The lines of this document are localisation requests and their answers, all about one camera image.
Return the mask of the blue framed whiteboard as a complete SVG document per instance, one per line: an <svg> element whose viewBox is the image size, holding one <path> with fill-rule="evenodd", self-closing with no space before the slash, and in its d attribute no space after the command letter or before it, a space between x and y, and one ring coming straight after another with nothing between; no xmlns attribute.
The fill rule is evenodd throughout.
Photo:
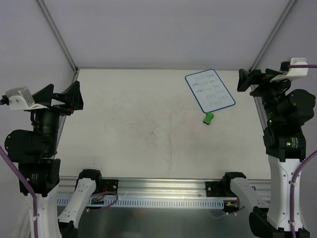
<svg viewBox="0 0 317 238"><path fill-rule="evenodd" d="M212 113L236 104L214 69L186 75L185 81L204 113Z"/></svg>

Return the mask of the green whiteboard eraser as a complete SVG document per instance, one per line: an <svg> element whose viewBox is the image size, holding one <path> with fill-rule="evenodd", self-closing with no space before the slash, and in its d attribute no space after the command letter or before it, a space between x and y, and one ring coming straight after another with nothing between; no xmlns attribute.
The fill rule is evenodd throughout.
<svg viewBox="0 0 317 238"><path fill-rule="evenodd" d="M206 113L206 117L204 118L203 123L210 125L213 118L214 118L214 114L211 112L208 112Z"/></svg>

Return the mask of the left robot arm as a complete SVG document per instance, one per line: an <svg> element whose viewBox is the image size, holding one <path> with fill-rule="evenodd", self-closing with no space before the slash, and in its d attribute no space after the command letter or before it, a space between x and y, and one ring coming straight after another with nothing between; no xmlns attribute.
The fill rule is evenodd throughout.
<svg viewBox="0 0 317 238"><path fill-rule="evenodd" d="M14 130L5 139L0 154L18 176L28 205L31 236L76 238L86 204L103 189L99 170L84 169L65 210L57 212L60 159L56 158L60 118L82 110L80 83L73 82L61 93L49 84L32 94L28 88L13 88L0 103L12 111L30 113L32 130Z"/></svg>

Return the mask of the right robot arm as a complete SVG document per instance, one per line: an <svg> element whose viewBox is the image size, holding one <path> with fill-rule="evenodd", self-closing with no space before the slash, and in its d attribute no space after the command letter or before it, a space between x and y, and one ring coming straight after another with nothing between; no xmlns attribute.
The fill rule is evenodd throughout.
<svg viewBox="0 0 317 238"><path fill-rule="evenodd" d="M259 97L266 115L264 145L270 166L270 201L264 201L239 172L227 172L222 193L235 195L249 212L249 226L258 238L308 238L300 215L300 179L312 159L306 155L302 126L314 117L316 97L303 89L290 90L292 77L271 69L239 70L237 90Z"/></svg>

